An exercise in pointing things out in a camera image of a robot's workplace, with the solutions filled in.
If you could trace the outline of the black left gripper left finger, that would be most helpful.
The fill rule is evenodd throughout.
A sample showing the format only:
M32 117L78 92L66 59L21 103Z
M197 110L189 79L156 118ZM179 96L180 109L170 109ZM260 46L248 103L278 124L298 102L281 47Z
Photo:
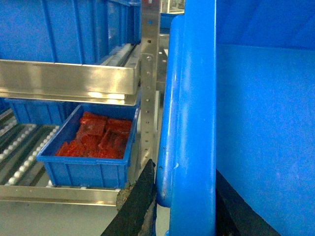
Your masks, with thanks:
M157 190L155 163L147 161L122 208L103 231L103 236L155 236Z

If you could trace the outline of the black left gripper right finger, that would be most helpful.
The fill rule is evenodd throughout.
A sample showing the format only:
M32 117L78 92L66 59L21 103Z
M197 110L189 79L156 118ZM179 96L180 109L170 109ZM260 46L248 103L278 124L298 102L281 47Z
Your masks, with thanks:
M244 201L219 171L216 171L216 235L279 235Z

